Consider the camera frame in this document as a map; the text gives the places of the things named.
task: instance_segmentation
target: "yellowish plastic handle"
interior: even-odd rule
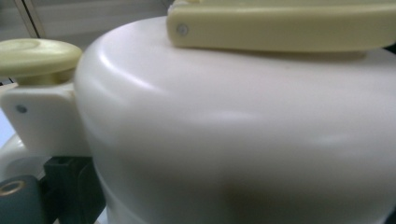
[[[47,39],[0,42],[0,77],[15,77],[20,85],[58,84],[77,66],[78,47]]]
[[[396,0],[176,0],[167,31],[178,47],[353,51],[396,41]]]

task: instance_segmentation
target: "white rounded container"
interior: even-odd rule
[[[165,18],[96,40],[75,79],[110,223],[382,223],[396,57],[178,49]]]

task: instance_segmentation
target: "brass ring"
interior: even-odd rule
[[[24,186],[25,182],[22,180],[9,182],[0,188],[0,196],[7,196],[13,194],[18,190],[23,189]]]

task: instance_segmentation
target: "yellow knob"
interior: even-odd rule
[[[0,77],[20,85],[51,85],[64,81],[77,66],[81,49],[61,41],[13,39],[0,42]]]

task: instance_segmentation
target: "rivet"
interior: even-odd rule
[[[180,24],[177,28],[177,33],[179,35],[186,35],[189,33],[189,27],[186,24]]]
[[[21,114],[24,114],[27,112],[27,108],[24,105],[17,105],[16,108],[17,108],[17,111],[20,112]]]
[[[22,180],[16,180],[9,182],[8,184],[4,185],[0,188],[0,196],[7,196],[13,194],[20,189],[23,189],[25,182]]]

